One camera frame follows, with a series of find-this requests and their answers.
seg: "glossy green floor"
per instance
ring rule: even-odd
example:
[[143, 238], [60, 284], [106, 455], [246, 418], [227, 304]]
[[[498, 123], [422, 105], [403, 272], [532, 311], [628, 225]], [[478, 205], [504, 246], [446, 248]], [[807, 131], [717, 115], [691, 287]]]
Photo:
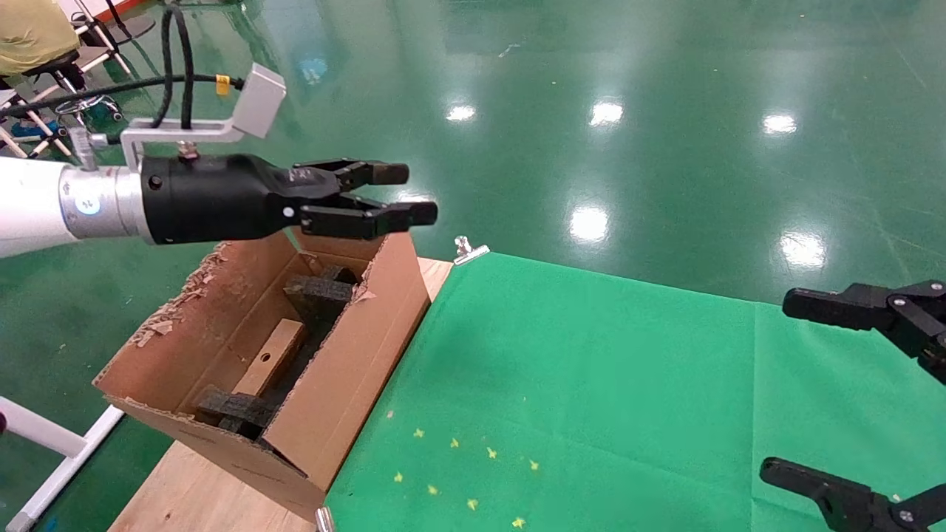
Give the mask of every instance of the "glossy green floor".
[[[251, 0], [190, 8], [188, 24], [198, 71], [257, 61], [289, 86], [269, 138], [206, 151], [409, 163], [409, 186], [376, 195], [440, 204], [414, 232], [422, 255], [466, 234], [773, 303], [946, 277], [942, 3]], [[153, 76], [157, 32], [139, 43], [123, 51]], [[158, 99], [122, 103], [152, 115]], [[234, 101], [203, 86], [196, 115]], [[0, 260], [0, 393], [84, 431], [104, 407], [91, 378], [207, 249]], [[104, 530], [167, 445], [123, 422], [40, 528]], [[0, 438], [0, 523], [57, 460]]]

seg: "green cloth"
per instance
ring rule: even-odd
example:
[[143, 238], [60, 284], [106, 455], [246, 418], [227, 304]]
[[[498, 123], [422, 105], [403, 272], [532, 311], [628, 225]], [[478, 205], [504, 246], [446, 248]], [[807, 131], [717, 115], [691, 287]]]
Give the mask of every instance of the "green cloth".
[[0, 0], [0, 77], [77, 48], [79, 36], [56, 0]]
[[944, 413], [875, 332], [490, 254], [450, 274], [327, 504], [341, 532], [824, 532], [766, 456], [912, 496], [946, 482]]

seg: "open cardboard box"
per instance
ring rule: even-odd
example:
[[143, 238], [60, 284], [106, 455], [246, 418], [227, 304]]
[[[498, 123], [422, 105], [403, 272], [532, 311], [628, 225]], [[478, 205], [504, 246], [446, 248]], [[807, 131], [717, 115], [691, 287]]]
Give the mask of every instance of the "open cardboard box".
[[[313, 521], [429, 297], [406, 233], [295, 237], [300, 249], [282, 232], [219, 245], [94, 384], [111, 404]], [[279, 321], [300, 319], [286, 281], [329, 264], [363, 280], [261, 436], [272, 448], [195, 421], [207, 386], [233, 390]]]

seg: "wooden board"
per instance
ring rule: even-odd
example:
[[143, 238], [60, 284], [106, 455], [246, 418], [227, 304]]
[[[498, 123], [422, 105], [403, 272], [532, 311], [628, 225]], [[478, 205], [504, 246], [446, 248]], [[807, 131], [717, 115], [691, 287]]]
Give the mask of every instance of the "wooden board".
[[295, 353], [305, 338], [306, 328], [301, 323], [286, 319], [280, 321], [233, 393], [259, 395], [280, 372], [286, 356]]
[[[417, 259], [430, 299], [453, 264]], [[174, 442], [109, 532], [312, 532], [315, 526]]]

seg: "yellow cloth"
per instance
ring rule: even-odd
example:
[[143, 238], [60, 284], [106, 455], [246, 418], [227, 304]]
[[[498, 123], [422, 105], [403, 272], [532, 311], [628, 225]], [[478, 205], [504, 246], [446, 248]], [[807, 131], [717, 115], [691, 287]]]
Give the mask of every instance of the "yellow cloth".
[[0, 76], [22, 74], [78, 47], [56, 0], [0, 0]]

